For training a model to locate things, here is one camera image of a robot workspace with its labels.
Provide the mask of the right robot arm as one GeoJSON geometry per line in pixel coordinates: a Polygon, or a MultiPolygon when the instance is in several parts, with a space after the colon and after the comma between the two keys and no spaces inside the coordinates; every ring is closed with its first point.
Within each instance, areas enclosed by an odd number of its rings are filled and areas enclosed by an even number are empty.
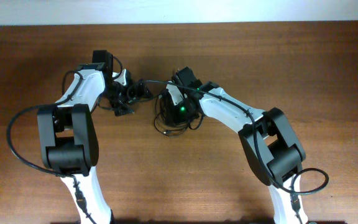
{"type": "Polygon", "coordinates": [[[218,84],[202,83],[188,67],[166,82],[162,100],[171,125],[208,117],[237,133],[251,171],[268,187],[274,222],[308,222],[300,190],[306,153],[283,111],[248,106],[218,84]]]}

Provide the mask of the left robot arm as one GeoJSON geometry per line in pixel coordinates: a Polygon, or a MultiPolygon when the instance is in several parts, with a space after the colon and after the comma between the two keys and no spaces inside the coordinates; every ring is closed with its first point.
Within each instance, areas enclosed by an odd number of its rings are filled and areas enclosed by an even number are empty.
{"type": "Polygon", "coordinates": [[[133,113],[136,100],[150,98],[143,83],[135,83],[128,70],[114,72],[117,58],[107,50],[95,50],[91,63],[74,70],[71,85],[52,106],[37,112],[42,162],[60,174],[80,214],[80,223],[114,223],[106,203],[96,165],[99,144],[91,114],[102,97],[116,116],[133,113]]]}

